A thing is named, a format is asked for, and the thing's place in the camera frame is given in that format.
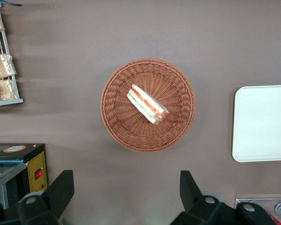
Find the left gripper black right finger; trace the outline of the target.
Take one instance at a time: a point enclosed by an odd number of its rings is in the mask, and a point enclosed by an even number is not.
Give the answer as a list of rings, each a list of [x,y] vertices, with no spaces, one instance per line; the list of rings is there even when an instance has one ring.
[[[236,211],[216,197],[203,195],[189,171],[180,172],[180,198],[184,207],[173,225],[237,225]]]

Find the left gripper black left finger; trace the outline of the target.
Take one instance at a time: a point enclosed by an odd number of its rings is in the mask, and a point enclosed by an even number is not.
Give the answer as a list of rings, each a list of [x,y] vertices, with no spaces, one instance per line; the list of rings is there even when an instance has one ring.
[[[64,170],[44,192],[34,192],[19,202],[21,224],[57,225],[73,195],[73,171]]]

